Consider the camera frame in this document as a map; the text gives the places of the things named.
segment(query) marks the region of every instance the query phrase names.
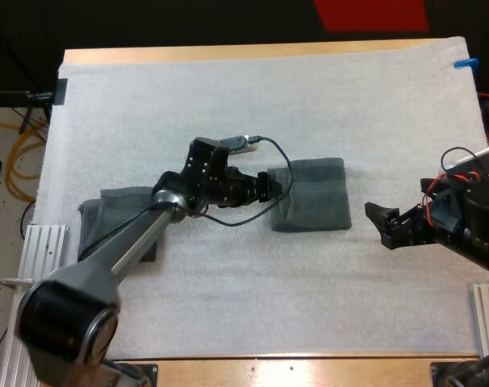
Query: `wooden table edge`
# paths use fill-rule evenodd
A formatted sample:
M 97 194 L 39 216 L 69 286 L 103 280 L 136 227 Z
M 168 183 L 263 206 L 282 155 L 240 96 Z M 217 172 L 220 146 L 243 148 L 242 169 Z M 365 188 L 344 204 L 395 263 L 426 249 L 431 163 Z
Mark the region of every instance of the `wooden table edge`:
M 287 44 L 242 44 L 230 46 L 181 46 L 141 48 L 88 48 L 65 51 L 67 65 L 114 65 L 195 60 L 257 59 L 279 56 L 372 52 L 411 48 L 438 39 L 357 40 Z

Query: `gray towel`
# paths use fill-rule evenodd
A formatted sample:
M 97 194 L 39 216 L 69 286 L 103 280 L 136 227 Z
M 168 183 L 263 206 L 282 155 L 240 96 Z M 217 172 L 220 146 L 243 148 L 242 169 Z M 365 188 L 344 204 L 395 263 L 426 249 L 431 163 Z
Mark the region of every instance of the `gray towel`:
M 345 166 L 340 158 L 295 160 L 295 180 L 290 194 L 271 210 L 271 229 L 283 232 L 348 230 L 349 197 Z M 287 187 L 288 168 L 270 169 L 276 181 Z
M 102 189 L 100 199 L 92 199 L 80 205 L 81 232 L 78 257 L 84 249 L 112 228 L 149 206 L 152 187 L 127 187 Z M 155 243 L 140 260 L 155 260 Z

